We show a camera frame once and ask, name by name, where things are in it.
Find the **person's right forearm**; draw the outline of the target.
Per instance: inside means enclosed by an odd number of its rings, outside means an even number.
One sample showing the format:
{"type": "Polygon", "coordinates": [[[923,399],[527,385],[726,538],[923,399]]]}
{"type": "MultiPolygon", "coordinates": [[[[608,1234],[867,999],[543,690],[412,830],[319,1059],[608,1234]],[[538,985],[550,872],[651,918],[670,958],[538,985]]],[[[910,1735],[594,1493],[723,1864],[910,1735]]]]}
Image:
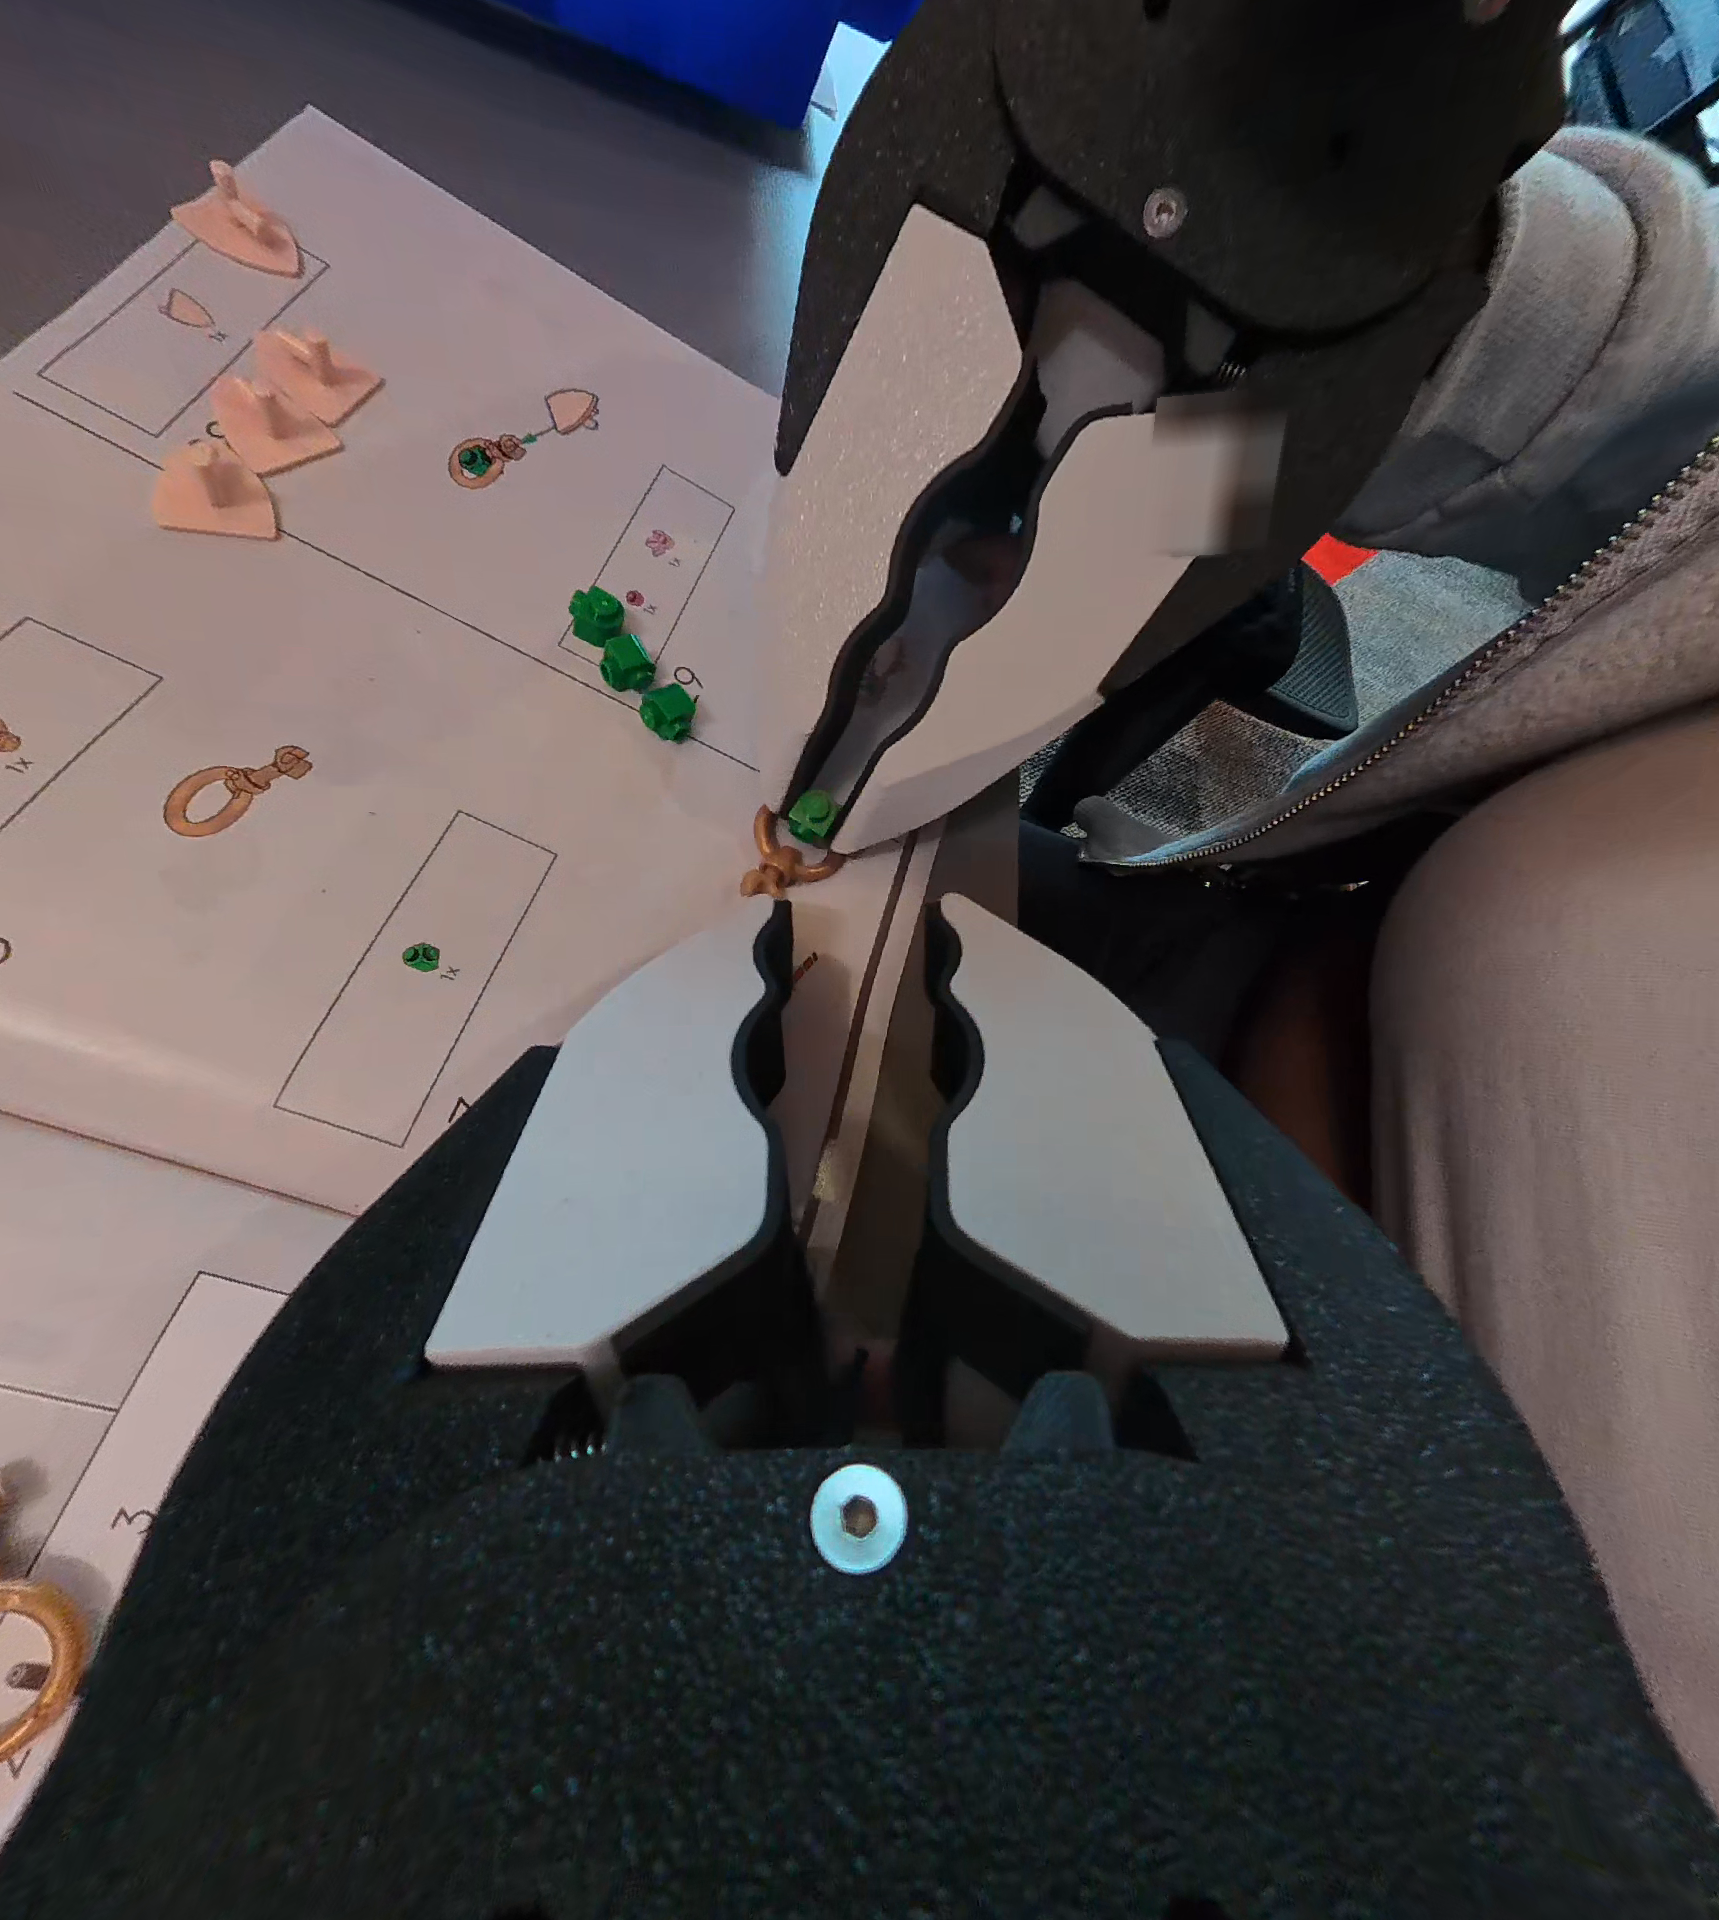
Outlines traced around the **person's right forearm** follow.
{"type": "Polygon", "coordinates": [[[1719,429],[1719,186],[1566,128],[1498,198],[1487,300],[1337,538],[1495,570],[1544,601],[1719,429]]]}

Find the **person's grey zip jacket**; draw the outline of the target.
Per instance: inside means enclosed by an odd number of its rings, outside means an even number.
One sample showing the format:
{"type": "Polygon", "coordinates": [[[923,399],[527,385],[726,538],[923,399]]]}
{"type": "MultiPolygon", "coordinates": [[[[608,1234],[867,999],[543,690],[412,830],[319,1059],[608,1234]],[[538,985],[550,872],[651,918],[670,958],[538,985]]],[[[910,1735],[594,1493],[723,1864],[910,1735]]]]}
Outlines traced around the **person's grey zip jacket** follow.
{"type": "Polygon", "coordinates": [[[1476,802],[1576,749],[1719,700],[1719,432],[1554,595],[1314,757],[1270,802],[1153,844],[1083,805],[1085,872],[1153,877],[1304,856],[1476,802]]]}

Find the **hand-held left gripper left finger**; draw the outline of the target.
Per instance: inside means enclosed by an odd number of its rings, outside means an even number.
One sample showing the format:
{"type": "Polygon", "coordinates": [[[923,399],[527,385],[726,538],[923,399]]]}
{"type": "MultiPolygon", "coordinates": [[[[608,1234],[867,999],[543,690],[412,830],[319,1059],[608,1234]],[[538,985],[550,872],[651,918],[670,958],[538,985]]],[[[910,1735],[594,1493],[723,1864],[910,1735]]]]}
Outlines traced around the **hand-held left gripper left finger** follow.
{"type": "Polygon", "coordinates": [[[563,1039],[423,1342],[435,1370],[765,1374],[807,1350],[774,1103],[789,908],[733,908],[563,1039]]]}

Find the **white instruction booklet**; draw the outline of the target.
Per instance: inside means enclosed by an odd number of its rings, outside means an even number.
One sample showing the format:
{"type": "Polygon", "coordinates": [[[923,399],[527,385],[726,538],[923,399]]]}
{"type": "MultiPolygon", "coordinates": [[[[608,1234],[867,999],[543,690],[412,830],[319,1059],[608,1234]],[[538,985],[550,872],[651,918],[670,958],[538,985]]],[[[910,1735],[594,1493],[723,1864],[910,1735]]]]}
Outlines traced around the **white instruction booklet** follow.
{"type": "Polygon", "coordinates": [[[315,108],[241,185],[305,277],[168,226],[0,360],[0,1558],[91,1626],[331,1232],[737,908],[763,792],[774,399],[315,108]],[[276,541],[156,528],[267,327],[384,385],[276,541]]]}

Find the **person's leg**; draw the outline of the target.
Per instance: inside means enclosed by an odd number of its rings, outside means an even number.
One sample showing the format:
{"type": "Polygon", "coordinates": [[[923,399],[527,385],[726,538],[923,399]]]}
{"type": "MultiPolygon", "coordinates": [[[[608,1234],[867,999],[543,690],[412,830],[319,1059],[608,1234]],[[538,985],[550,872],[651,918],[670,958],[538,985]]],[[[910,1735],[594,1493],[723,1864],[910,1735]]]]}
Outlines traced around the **person's leg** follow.
{"type": "Polygon", "coordinates": [[[1360,1209],[1374,1209],[1374,933],[1322,927],[1273,958],[1224,1074],[1360,1209]]]}

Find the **pink petal toy piece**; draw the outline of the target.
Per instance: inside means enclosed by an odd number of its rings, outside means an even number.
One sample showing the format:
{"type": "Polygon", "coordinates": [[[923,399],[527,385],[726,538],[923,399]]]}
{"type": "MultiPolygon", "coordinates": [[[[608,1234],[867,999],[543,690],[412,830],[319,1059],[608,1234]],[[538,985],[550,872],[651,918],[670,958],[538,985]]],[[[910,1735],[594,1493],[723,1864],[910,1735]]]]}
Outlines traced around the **pink petal toy piece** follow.
{"type": "Polygon", "coordinates": [[[327,428],[337,428],[384,385],[383,373],[345,360],[331,339],[313,327],[256,332],[255,364],[276,394],[327,428]]]}
{"type": "Polygon", "coordinates": [[[176,205],[174,223],[216,253],[280,280],[305,277],[301,245],[284,216],[255,198],[235,166],[210,161],[204,196],[176,205]]]}
{"type": "Polygon", "coordinates": [[[174,533],[276,541],[267,482],[224,442],[176,446],[151,492],[151,523],[174,533]]]}
{"type": "Polygon", "coordinates": [[[260,376],[220,376],[210,399],[224,445],[260,477],[344,453],[329,425],[260,376]]]}

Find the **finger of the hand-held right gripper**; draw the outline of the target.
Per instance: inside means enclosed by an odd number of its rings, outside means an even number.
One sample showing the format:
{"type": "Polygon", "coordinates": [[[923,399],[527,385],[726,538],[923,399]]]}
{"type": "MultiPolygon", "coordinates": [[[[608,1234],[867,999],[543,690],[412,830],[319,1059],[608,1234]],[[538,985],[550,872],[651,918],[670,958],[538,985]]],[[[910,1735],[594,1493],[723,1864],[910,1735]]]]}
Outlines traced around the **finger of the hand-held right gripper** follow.
{"type": "Polygon", "coordinates": [[[906,209],[776,485],[757,700],[774,809],[818,785],[876,626],[905,619],[919,520],[989,454],[1032,380],[989,241],[923,205],[906,209]]]}
{"type": "Polygon", "coordinates": [[[905,619],[876,626],[831,746],[831,852],[923,830],[1103,707],[1192,566],[1259,549],[1283,422],[1164,397],[1164,347],[1088,294],[1044,294],[1032,389],[919,520],[905,619]]]}

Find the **grey desk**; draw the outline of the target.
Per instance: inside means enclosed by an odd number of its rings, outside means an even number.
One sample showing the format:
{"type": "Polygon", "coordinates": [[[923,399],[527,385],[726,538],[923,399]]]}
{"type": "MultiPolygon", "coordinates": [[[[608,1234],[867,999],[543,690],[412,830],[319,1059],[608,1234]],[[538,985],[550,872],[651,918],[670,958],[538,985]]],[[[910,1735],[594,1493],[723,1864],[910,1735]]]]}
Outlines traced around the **grey desk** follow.
{"type": "Polygon", "coordinates": [[[411,15],[0,2],[0,360],[308,108],[693,353],[684,304],[757,291],[763,189],[704,186],[743,157],[411,15]]]}

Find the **gold ring toy piece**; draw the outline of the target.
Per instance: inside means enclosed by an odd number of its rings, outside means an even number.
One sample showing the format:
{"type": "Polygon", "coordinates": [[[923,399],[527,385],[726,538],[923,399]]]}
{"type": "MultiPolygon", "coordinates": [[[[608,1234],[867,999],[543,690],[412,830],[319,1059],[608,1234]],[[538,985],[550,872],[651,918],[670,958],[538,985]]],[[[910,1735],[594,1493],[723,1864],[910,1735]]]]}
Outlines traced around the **gold ring toy piece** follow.
{"type": "Polygon", "coordinates": [[[845,867],[845,855],[823,852],[809,860],[793,830],[776,816],[774,806],[760,806],[753,817],[753,852],[757,863],[739,881],[739,895],[771,895],[781,900],[802,884],[825,881],[845,867]]]}

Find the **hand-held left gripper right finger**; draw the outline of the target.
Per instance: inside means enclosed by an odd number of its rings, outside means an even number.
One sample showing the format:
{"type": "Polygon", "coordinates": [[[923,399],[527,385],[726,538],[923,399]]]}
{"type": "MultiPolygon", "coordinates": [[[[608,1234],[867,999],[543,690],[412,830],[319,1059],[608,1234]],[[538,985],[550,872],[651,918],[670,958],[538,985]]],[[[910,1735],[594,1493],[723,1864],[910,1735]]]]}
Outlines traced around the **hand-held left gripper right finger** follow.
{"type": "Polygon", "coordinates": [[[1290,1332],[1155,1033],[975,900],[929,915],[929,1202],[975,1370],[1277,1363],[1290,1332]]]}

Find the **blue plastic bin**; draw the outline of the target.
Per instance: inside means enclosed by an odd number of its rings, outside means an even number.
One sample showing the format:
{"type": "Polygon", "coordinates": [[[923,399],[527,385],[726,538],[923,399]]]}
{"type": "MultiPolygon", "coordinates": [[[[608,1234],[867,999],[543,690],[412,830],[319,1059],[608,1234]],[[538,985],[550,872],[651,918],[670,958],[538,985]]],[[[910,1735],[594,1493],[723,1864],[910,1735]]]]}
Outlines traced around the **blue plastic bin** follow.
{"type": "Polygon", "coordinates": [[[525,2],[536,19],[776,128],[797,128],[841,25],[894,41],[922,2],[525,2]]]}

